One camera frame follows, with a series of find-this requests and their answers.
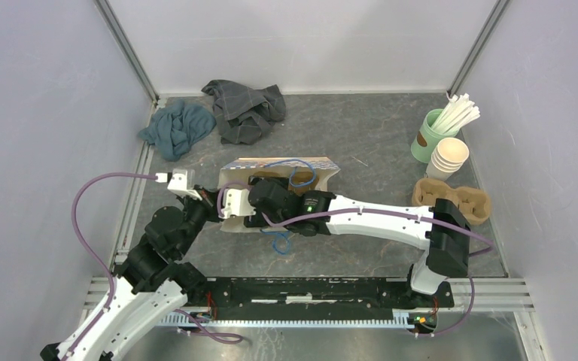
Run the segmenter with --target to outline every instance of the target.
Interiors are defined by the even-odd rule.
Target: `floor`
[[[185,100],[211,109],[211,97]],[[156,150],[150,173],[191,168],[196,171],[194,183],[216,187],[220,168],[239,157],[328,156],[341,168],[329,180],[329,191],[365,202],[411,204],[412,188],[426,165],[413,158],[410,144],[425,114],[446,105],[444,94],[305,95],[285,96],[285,101],[286,120],[256,144],[221,144],[215,129],[177,162],[163,160]],[[470,161],[447,183],[477,187]],[[148,182],[132,242],[138,241],[158,208],[177,204],[162,184]],[[493,238],[490,221],[473,230]],[[270,235],[227,234],[211,224],[185,260],[207,276],[404,277],[421,255],[396,241],[358,235],[292,235],[291,250],[284,256],[272,249],[271,242]],[[482,247],[471,243],[472,251]],[[469,269],[477,277],[505,275],[495,252],[472,259]]]
[[[440,327],[460,314],[440,314]],[[224,328],[246,341],[219,344],[206,337],[179,335],[172,328],[152,329],[124,358],[125,361],[206,360],[420,360],[522,361],[513,314],[473,314],[457,332],[415,340],[400,329],[257,329]]]

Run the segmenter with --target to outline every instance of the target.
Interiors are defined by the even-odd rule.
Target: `stack of paper cups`
[[[466,162],[469,156],[467,145],[457,138],[444,138],[430,155],[426,176],[446,181]]]

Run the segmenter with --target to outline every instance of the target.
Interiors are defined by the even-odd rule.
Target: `robotic arm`
[[[228,217],[243,217],[244,225],[252,228],[283,226],[304,236],[369,235],[417,247],[424,253],[409,271],[398,302],[440,294],[446,278],[467,276],[468,236],[421,222],[422,217],[434,218],[469,229],[459,210],[445,199],[438,199],[434,207],[406,208],[318,190],[298,195],[289,190],[288,179],[276,177],[251,177],[248,188],[229,189],[219,197],[218,191],[191,187],[187,171],[158,177],[157,182],[167,183],[176,194],[183,210],[163,207],[154,214],[138,245],[114,270],[116,292],[111,304],[106,308],[105,300],[101,301],[68,339],[46,346],[43,361],[120,360],[170,312],[188,303],[206,304],[207,278],[190,263],[176,261],[206,222]]]

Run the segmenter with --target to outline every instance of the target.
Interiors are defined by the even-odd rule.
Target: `bundle of white straws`
[[[453,96],[435,120],[431,129],[439,134],[457,132],[461,127],[479,118],[479,108],[468,99],[468,94]]]

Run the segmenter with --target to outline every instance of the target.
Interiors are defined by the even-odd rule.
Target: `crumpled cloth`
[[[253,144],[287,114],[277,85],[255,90],[230,80],[212,80],[202,92],[214,96],[214,116],[223,144]]]
[[[216,119],[207,109],[198,104],[185,105],[179,99],[173,105],[157,110],[150,125],[138,136],[149,145],[156,145],[165,160],[175,162],[215,126]]]

